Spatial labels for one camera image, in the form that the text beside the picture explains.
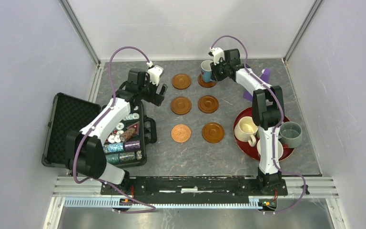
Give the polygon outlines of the blue white cup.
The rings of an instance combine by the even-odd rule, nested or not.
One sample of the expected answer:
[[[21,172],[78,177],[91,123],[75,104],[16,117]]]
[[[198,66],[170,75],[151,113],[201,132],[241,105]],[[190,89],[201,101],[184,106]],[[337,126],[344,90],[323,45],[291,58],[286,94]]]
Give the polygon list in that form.
[[[201,63],[200,67],[201,67],[201,75],[203,80],[208,83],[210,81],[213,81],[211,79],[212,77],[212,69],[211,69],[211,64],[213,63],[213,61],[211,60],[205,60]]]

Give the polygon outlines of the brown wooden coaster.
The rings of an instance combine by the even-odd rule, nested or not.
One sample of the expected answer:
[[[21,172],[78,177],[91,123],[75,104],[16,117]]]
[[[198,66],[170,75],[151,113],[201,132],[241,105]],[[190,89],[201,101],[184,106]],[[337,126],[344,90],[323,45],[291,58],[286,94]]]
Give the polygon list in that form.
[[[212,95],[204,95],[198,100],[198,108],[206,114],[215,112],[219,107],[217,98]]]
[[[172,78],[172,86],[178,90],[187,89],[192,83],[192,80],[189,75],[185,73],[176,74]]]
[[[224,135],[224,128],[216,122],[207,123],[202,128],[202,137],[209,143],[214,144],[220,142],[224,138]]]
[[[184,96],[178,96],[171,101],[171,111],[177,115],[185,115],[192,108],[191,101]]]
[[[197,81],[198,81],[198,84],[199,84],[201,87],[204,87],[204,88],[211,88],[211,87],[214,87],[214,86],[217,84],[217,82],[215,82],[215,81],[210,81],[210,82],[206,83],[206,82],[203,80],[203,78],[202,78],[202,75],[201,75],[201,74],[198,76]]]

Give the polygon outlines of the woven rattan coaster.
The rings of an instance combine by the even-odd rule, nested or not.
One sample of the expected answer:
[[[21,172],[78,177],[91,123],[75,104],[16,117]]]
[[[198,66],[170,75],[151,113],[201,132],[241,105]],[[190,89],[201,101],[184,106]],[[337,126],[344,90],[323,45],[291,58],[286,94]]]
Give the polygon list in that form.
[[[175,142],[184,143],[189,140],[191,133],[189,126],[178,124],[172,128],[171,137]]]

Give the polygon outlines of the cream ribbed mug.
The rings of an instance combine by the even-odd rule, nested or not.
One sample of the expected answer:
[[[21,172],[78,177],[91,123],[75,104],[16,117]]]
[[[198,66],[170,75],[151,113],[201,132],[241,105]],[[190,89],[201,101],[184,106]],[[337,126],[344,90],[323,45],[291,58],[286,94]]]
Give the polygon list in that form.
[[[242,117],[234,127],[234,136],[241,142],[248,143],[250,147],[257,144],[256,133],[258,127],[250,116]]]

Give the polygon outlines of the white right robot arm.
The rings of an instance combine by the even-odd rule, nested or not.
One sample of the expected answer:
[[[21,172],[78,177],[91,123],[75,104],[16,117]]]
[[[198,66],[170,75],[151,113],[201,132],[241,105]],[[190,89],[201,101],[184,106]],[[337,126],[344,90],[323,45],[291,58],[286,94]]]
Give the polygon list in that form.
[[[238,49],[210,48],[209,55],[213,58],[212,80],[230,78],[253,94],[252,118],[261,137],[259,170],[268,175],[278,173],[278,133],[285,116],[282,88],[262,81],[241,63]]]

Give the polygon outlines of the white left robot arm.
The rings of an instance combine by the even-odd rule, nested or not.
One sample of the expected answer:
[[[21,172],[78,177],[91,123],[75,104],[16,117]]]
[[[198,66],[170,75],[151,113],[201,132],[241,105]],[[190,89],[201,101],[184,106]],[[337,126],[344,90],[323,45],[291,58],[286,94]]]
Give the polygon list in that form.
[[[126,194],[131,182],[125,171],[109,162],[103,149],[104,141],[116,125],[142,100],[160,106],[167,90],[165,84],[157,89],[164,69],[158,65],[148,70],[133,68],[128,78],[116,90],[106,107],[87,126],[79,131],[70,131],[65,138],[65,166],[74,174],[112,183],[118,194]]]

